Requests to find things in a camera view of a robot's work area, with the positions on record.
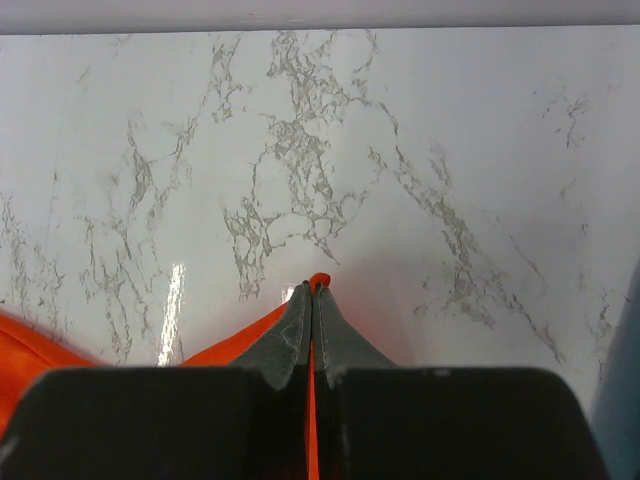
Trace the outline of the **grey blue folded t shirt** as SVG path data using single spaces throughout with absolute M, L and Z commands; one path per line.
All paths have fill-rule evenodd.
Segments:
M 596 395 L 592 429 L 609 476 L 639 477 L 639 271 L 631 279 Z

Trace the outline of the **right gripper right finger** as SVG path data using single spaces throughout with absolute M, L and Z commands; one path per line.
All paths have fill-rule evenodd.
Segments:
M 572 390 L 524 367 L 407 368 L 312 297 L 322 479 L 604 479 Z

